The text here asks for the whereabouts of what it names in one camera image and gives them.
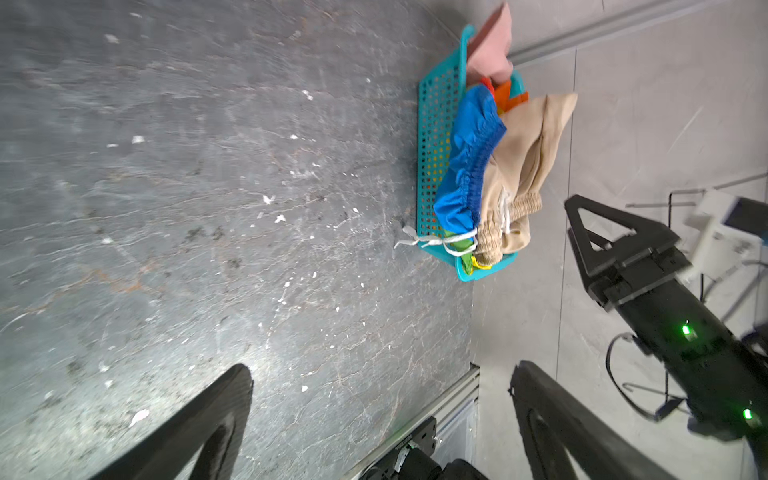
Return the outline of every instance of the teal plastic basket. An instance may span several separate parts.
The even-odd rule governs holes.
[[[419,198],[416,206],[416,231],[420,237],[444,236],[435,216],[435,196],[448,170],[453,120],[467,88],[467,43],[474,34],[475,27],[464,27],[459,47],[419,83]],[[454,265],[458,278],[463,282],[479,280],[498,272],[515,261],[517,256],[516,253],[504,255],[502,261],[490,270],[475,270],[470,276],[464,272],[461,259],[446,252],[443,246],[424,247],[424,250]]]

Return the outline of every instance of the white drawstring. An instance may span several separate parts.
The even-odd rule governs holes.
[[[502,194],[498,197],[498,215],[500,216],[499,222],[501,223],[502,233],[510,233],[509,225],[512,221],[509,204],[513,199],[514,197],[506,188],[502,189]]]
[[[411,245],[412,246],[412,245],[418,245],[419,242],[424,242],[424,244],[421,245],[422,248],[430,247],[430,246],[433,246],[433,245],[442,245],[443,248],[445,248],[446,252],[450,253],[454,257],[461,257],[465,253],[474,252],[475,248],[477,248],[477,246],[478,246],[477,240],[473,240],[471,247],[469,247],[469,248],[467,248],[465,250],[462,250],[460,252],[457,251],[457,250],[453,250],[453,249],[448,248],[448,245],[450,243],[456,243],[456,242],[459,242],[461,240],[467,240],[469,238],[473,238],[475,235],[477,235],[477,232],[478,232],[478,229],[476,229],[476,228],[474,230],[470,231],[470,232],[462,233],[461,235],[454,235],[453,237],[448,237],[448,238],[440,238],[440,237],[438,237],[436,235],[426,235],[424,237],[420,237],[419,234],[416,233],[416,230],[413,227],[408,226],[408,225],[403,227],[402,231],[406,235],[410,236],[413,240],[398,240],[397,243],[395,243],[395,248],[397,248],[397,246],[400,245],[401,243],[403,245]]]

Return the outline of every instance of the yellow cloth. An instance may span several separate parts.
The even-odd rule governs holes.
[[[563,128],[576,107],[575,93],[534,98],[502,115],[507,133],[483,177],[479,264],[494,265],[531,241],[528,215],[541,209],[541,186],[558,153]]]

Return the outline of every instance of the orange cloth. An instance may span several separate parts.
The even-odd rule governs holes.
[[[496,99],[496,93],[495,93],[495,90],[493,88],[493,84],[491,83],[491,79],[488,78],[488,77],[483,77],[483,78],[480,79],[480,83],[485,85],[488,88],[488,90],[491,91],[491,94],[493,95],[493,99],[495,100]]]
[[[509,92],[512,89],[511,80],[507,80],[503,84],[496,87],[493,91],[493,99],[496,100],[496,108],[499,115],[510,111],[512,108],[517,107],[520,104],[524,104],[528,101],[528,92],[524,91],[517,97],[510,98]]]

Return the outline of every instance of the black cable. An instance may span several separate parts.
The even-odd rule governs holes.
[[[667,228],[672,230],[672,195],[671,191],[669,197],[667,197]],[[670,401],[670,373],[664,370],[664,401]]]
[[[627,390],[628,392],[634,392],[633,389],[639,389],[639,390],[644,390],[645,392],[655,393],[657,395],[664,396],[664,392],[662,392],[661,390],[652,389],[651,387],[647,387],[645,385],[640,385],[640,384],[632,383],[632,382],[624,382],[624,383],[622,383],[621,384],[621,388]],[[685,400],[684,397],[679,397],[677,395],[671,395],[670,394],[670,397],[673,397],[675,399],[683,399],[683,400]],[[688,415],[688,416],[694,416],[693,413],[689,412],[688,410],[684,409],[681,406],[677,407],[677,409],[680,410],[682,413]]]
[[[619,391],[622,397],[624,397],[624,400],[629,404],[632,409],[637,412],[638,415],[643,417],[644,419],[650,421],[650,422],[660,422],[661,420],[667,418],[674,410],[680,406],[680,404],[685,400],[681,397],[676,396],[669,396],[669,392],[665,392],[665,396],[669,396],[670,399],[667,400],[656,412],[649,412],[643,408],[641,408],[637,403],[632,401],[631,398],[629,398],[629,395],[624,393],[624,390],[621,389],[618,383],[616,383],[616,379],[614,378],[614,374],[611,371],[611,354],[614,349],[614,344],[619,340],[626,340],[627,342],[631,342],[634,336],[631,333],[620,333],[619,335],[616,335],[613,340],[611,340],[611,343],[608,344],[608,351],[605,353],[605,370],[608,372],[608,377],[611,379],[611,381],[614,383],[614,386],[616,387],[616,390]]]

